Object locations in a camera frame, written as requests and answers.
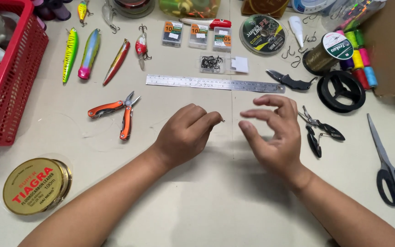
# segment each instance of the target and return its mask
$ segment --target fishing lure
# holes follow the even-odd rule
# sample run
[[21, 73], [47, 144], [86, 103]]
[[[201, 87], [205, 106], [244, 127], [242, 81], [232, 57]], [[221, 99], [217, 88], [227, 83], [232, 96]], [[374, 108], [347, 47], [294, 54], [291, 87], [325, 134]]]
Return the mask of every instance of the fishing lure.
[[112, 29], [112, 33], [116, 34], [117, 31], [120, 30], [120, 28], [112, 23], [112, 18], [114, 17], [114, 15], [116, 15], [116, 13], [115, 13], [114, 9], [112, 8], [112, 6], [107, 4], [107, 0], [104, 0], [104, 5], [101, 8], [101, 14], [103, 16], [103, 20]]
[[79, 6], [77, 6], [77, 12], [79, 13], [79, 18], [80, 18], [80, 23], [82, 24], [82, 27], [84, 27], [87, 23], [85, 22], [85, 16], [88, 14], [88, 16], [93, 15], [93, 13], [89, 12], [88, 10], [88, 1], [82, 1]]
[[136, 50], [136, 54], [138, 55], [138, 61], [140, 63], [141, 70], [144, 69], [144, 61], [152, 59], [152, 57], [149, 57], [147, 55], [147, 45], [146, 45], [147, 34], [144, 32], [144, 28], [147, 30], [147, 27], [142, 24], [138, 28], [138, 30], [143, 31], [143, 33], [138, 37], [138, 39], [135, 42], [135, 50]]
[[106, 86], [109, 81], [114, 77], [115, 73], [117, 73], [118, 69], [121, 67], [121, 64], [123, 64], [123, 61], [126, 58], [129, 47], [130, 42], [127, 39], [124, 39], [123, 45], [121, 45], [120, 50], [118, 51], [114, 61], [111, 64], [111, 67], [107, 71], [106, 77], [103, 81], [103, 86]]
[[213, 19], [213, 18], [181, 18], [179, 19], [180, 22], [191, 25], [191, 24], [198, 24], [198, 25], [207, 25], [210, 28], [215, 27], [231, 27], [231, 22], [228, 20], [222, 19]]
[[77, 54], [77, 50], [79, 49], [79, 36], [77, 35], [77, 31], [75, 28], [71, 28], [71, 31], [68, 31], [68, 41], [66, 41], [66, 52], [65, 52], [65, 60], [63, 62], [63, 85], [66, 85], [68, 81], [69, 74], [71, 73], [72, 65], [74, 64], [75, 55]]
[[83, 54], [82, 64], [79, 69], [79, 77], [87, 80], [91, 74], [91, 67], [94, 64], [95, 56], [97, 55], [98, 47], [100, 46], [100, 29], [95, 29], [89, 35], [86, 41], [85, 52]]

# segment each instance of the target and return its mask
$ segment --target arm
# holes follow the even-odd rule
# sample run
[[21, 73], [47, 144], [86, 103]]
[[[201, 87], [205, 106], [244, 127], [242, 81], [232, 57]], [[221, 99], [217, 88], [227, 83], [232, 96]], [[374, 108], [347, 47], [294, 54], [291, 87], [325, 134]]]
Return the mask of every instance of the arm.
[[221, 121], [219, 113], [194, 104], [181, 108], [149, 149], [49, 216], [19, 247], [100, 246], [141, 194], [204, 150], [213, 126]]
[[240, 121], [257, 160], [276, 173], [342, 247], [395, 246], [395, 229], [377, 215], [333, 188], [300, 162], [301, 135], [295, 101], [278, 95], [254, 99], [256, 105], [276, 106], [271, 110], [248, 110], [240, 115], [266, 121], [275, 131], [264, 141], [248, 121]]

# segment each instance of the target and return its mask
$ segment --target hand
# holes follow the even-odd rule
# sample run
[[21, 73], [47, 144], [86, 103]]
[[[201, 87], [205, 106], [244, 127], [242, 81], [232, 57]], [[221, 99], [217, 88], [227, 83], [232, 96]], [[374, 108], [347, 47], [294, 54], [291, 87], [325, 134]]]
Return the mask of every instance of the hand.
[[266, 142], [249, 121], [240, 121], [255, 157], [267, 171], [276, 173], [295, 187], [303, 186], [307, 168], [300, 162], [301, 135], [298, 125], [297, 103], [279, 95], [263, 95], [253, 100], [255, 105], [278, 107], [276, 110], [252, 109], [240, 112], [240, 116], [266, 121], [275, 131], [274, 137]]
[[167, 169], [172, 169], [200, 154], [211, 130], [221, 121], [218, 112], [207, 113], [202, 107], [189, 104], [167, 121], [151, 149], [160, 156]]

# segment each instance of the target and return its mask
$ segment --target table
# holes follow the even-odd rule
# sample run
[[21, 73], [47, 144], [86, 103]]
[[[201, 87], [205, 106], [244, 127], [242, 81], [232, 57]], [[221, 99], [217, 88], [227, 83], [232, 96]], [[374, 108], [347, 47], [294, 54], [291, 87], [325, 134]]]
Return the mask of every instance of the table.
[[[88, 25], [83, 28], [76, 15], [78, 3], [66, 4], [72, 13], [70, 20], [46, 23], [50, 42], [16, 142], [11, 147], [0, 147], [0, 246], [16, 246], [52, 213], [18, 217], [4, 208], [2, 187], [17, 165], [36, 157], [55, 158], [68, 164], [74, 180], [63, 205], [149, 147], [169, 117], [189, 103], [220, 112], [225, 122], [213, 129], [202, 154], [169, 172], [135, 204], [108, 238], [106, 246], [329, 245], [331, 237], [310, 212], [281, 181], [269, 177], [261, 169], [238, 127], [239, 112], [254, 108], [252, 99], [260, 93], [145, 85], [147, 74], [274, 82], [265, 73], [266, 69], [289, 73], [295, 80], [310, 81], [312, 75], [302, 64], [296, 69], [290, 66], [296, 61], [295, 57], [283, 59], [280, 53], [262, 58], [241, 44], [238, 32], [246, 19], [240, 15], [241, 1], [222, 1], [218, 17], [233, 22], [231, 54], [248, 58], [248, 76], [199, 73], [195, 63], [201, 50], [187, 47], [189, 26], [184, 28], [181, 48], [163, 47], [164, 21], [175, 18], [163, 14], [158, 7], [142, 19], [115, 17], [114, 23], [121, 30], [112, 34], [101, 17], [102, 1], [89, 3], [94, 15], [86, 18]], [[282, 18], [287, 29], [287, 19], [293, 14], [287, 11]], [[306, 44], [311, 48], [320, 42], [325, 31], [319, 17], [308, 21], [304, 35], [312, 36], [316, 31], [317, 37], [316, 42]], [[144, 72], [140, 70], [134, 51], [141, 24], [147, 26], [149, 55], [153, 57], [146, 61]], [[62, 60], [68, 37], [65, 29], [71, 27], [79, 33], [80, 47], [69, 82], [63, 87]], [[91, 78], [81, 82], [77, 70], [86, 39], [95, 28], [101, 29], [101, 47]], [[290, 45], [294, 51], [299, 46], [290, 29], [288, 33], [286, 48]], [[124, 38], [131, 42], [130, 52], [114, 79], [102, 87]], [[122, 142], [118, 138], [122, 111], [94, 121], [86, 112], [95, 106], [125, 99], [131, 91], [142, 97], [134, 106], [132, 136], [129, 141]], [[314, 118], [336, 127], [346, 137], [344, 143], [321, 138], [323, 156], [316, 159], [307, 143], [304, 121], [299, 118], [304, 165], [395, 227], [395, 208], [388, 207], [377, 192], [375, 179], [380, 160], [366, 119], [366, 114], [370, 113], [395, 165], [395, 98], [377, 98], [368, 92], [361, 109], [337, 114], [321, 103], [316, 85], [306, 93], [287, 88], [284, 95], [293, 98], [299, 109], [306, 105]], [[263, 122], [253, 123], [263, 136], [272, 136], [272, 130]]]

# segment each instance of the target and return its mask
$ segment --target silver fishing lure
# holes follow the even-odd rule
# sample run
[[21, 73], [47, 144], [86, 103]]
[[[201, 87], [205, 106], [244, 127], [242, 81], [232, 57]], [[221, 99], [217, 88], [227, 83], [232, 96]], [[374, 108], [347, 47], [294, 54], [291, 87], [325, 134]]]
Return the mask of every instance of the silver fishing lure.
[[103, 20], [107, 23], [107, 25], [112, 29], [112, 33], [115, 34], [120, 30], [119, 27], [112, 23], [112, 19], [114, 15], [116, 15], [114, 9], [111, 5], [109, 5], [108, 0], [104, 0], [104, 5], [101, 8], [101, 14], [103, 16]]

